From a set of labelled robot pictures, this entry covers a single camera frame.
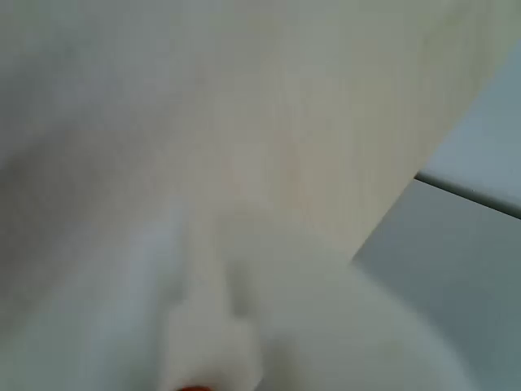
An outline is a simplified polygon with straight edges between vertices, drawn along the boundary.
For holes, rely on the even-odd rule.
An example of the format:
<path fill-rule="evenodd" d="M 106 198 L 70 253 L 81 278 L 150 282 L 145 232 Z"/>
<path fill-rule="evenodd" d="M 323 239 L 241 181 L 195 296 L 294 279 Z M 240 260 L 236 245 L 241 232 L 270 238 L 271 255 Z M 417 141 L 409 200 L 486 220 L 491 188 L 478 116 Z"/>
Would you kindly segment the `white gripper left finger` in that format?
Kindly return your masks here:
<path fill-rule="evenodd" d="M 82 389 L 253 390 L 262 381 L 257 330 L 234 307 L 214 226 L 105 239 L 91 272 L 103 303 Z"/>

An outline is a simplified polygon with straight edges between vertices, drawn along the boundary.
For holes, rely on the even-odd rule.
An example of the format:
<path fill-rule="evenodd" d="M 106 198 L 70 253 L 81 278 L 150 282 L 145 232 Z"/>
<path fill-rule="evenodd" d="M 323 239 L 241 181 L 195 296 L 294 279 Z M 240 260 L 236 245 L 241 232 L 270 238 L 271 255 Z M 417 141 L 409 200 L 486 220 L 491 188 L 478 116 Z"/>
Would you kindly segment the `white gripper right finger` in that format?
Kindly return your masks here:
<path fill-rule="evenodd" d="M 298 238 L 233 239 L 237 301 L 261 333 L 263 390 L 465 390 L 464 366 L 338 253 Z"/>

